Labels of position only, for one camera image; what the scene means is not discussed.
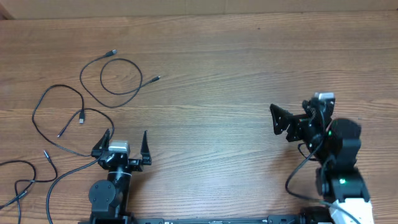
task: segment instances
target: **wooden table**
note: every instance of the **wooden table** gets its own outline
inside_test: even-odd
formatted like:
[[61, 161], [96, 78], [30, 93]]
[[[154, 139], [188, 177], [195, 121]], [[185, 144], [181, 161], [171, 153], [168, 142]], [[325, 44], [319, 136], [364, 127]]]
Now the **wooden table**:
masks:
[[[51, 179], [47, 150], [63, 174], [92, 161], [46, 142], [35, 130], [32, 110], [44, 90], [66, 84], [81, 91], [86, 107], [109, 115], [113, 139], [128, 140], [139, 156], [148, 130], [153, 165], [134, 173], [129, 210], [137, 217], [263, 217], [297, 213], [308, 203], [288, 195], [284, 183], [301, 162], [295, 142], [275, 136], [271, 103], [303, 113], [302, 100], [334, 91], [334, 117], [363, 127], [358, 167], [366, 180], [376, 223], [398, 218], [398, 12], [290, 13], [230, 16], [117, 17], [0, 22], [0, 162], [25, 159], [38, 179]], [[79, 83], [82, 66], [105, 52], [140, 66], [144, 87], [126, 106], [107, 109]], [[99, 82], [103, 59], [83, 75], [87, 87], [111, 105]], [[115, 62], [105, 85], [127, 91], [138, 85], [135, 68]], [[64, 136], [57, 134], [80, 108], [77, 94], [53, 89], [40, 106], [40, 129], [57, 143], [90, 153], [110, 125], [87, 112]], [[315, 169], [307, 164], [291, 188], [317, 195]], [[29, 179], [28, 166], [0, 167], [0, 201], [14, 195], [14, 181]], [[55, 223], [87, 220], [88, 190], [106, 171], [98, 165], [61, 180], [50, 211]], [[50, 184], [34, 184], [22, 200], [23, 223], [47, 223]], [[16, 223], [12, 205], [0, 223]]]

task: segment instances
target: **tabletop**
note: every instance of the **tabletop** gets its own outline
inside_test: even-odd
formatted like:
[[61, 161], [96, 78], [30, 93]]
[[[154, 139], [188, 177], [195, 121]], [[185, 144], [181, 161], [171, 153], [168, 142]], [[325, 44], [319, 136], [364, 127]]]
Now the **tabletop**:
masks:
[[[139, 157], [148, 130], [152, 165], [133, 173], [128, 210], [136, 217], [224, 218], [298, 213], [308, 202], [285, 192], [284, 183], [302, 161], [297, 142], [273, 133], [271, 103], [303, 113], [301, 102], [316, 91], [336, 95], [334, 118], [362, 126], [358, 168], [374, 206], [376, 223], [398, 218], [398, 12], [318, 12], [223, 16], [114, 17], [0, 21], [0, 162], [24, 159], [37, 179], [51, 179], [51, 155], [60, 174], [91, 162], [49, 144], [35, 130], [32, 111], [50, 85], [78, 90], [85, 107], [107, 114], [113, 139], [127, 140]], [[90, 65], [87, 88], [116, 105], [100, 85], [101, 67], [126, 58], [142, 70], [144, 82], [125, 106], [109, 109], [80, 85], [79, 72], [109, 50], [118, 54]], [[137, 70], [112, 62], [104, 85], [122, 92], [139, 84]], [[87, 111], [57, 138], [80, 97], [66, 88], [45, 96], [35, 120], [56, 143], [83, 154], [100, 140], [109, 121]], [[295, 192], [317, 196], [316, 162], [293, 179]], [[14, 182], [29, 179], [27, 165], [0, 167], [0, 203], [14, 196]], [[54, 223], [87, 220], [88, 190], [107, 172], [93, 165], [62, 179], [54, 188]], [[34, 184], [21, 200], [22, 223], [47, 223], [45, 198], [51, 183]], [[0, 223], [16, 223], [13, 204]]]

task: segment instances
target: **wood grain surface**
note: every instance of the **wood grain surface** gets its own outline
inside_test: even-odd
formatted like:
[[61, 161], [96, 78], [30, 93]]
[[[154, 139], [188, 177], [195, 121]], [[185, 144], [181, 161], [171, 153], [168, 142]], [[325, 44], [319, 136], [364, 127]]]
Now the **wood grain surface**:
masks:
[[[301, 162], [297, 144], [275, 136], [271, 103], [302, 113], [315, 91], [334, 91], [334, 117], [363, 127], [358, 167], [368, 185], [376, 223], [398, 218], [398, 12], [324, 12], [230, 16], [117, 17], [0, 21], [0, 162], [25, 159], [38, 179], [92, 161], [53, 147], [34, 129], [32, 110], [53, 84], [81, 91], [86, 107], [109, 115], [113, 139], [128, 140], [139, 155], [148, 130], [153, 165], [132, 178], [129, 210], [137, 217], [263, 217], [297, 213], [308, 203], [288, 195], [284, 182]], [[100, 106], [79, 83], [82, 66], [105, 52], [140, 66], [144, 81], [126, 106]], [[108, 59], [88, 67], [87, 87], [111, 105], [128, 96], [105, 92], [99, 72]], [[105, 85], [127, 91], [137, 71], [114, 62]], [[80, 98], [53, 89], [37, 112], [40, 129], [57, 143], [90, 153], [108, 121], [88, 111], [64, 136], [57, 134], [80, 108]], [[307, 164], [292, 181], [296, 192], [316, 196], [315, 169]], [[0, 203], [14, 196], [13, 183], [28, 179], [28, 166], [0, 167]], [[106, 171], [98, 165], [70, 175], [54, 188], [54, 223], [87, 220], [88, 190]], [[50, 184], [34, 184], [22, 200], [22, 223], [47, 223]], [[16, 205], [0, 211], [0, 223], [16, 223]]]

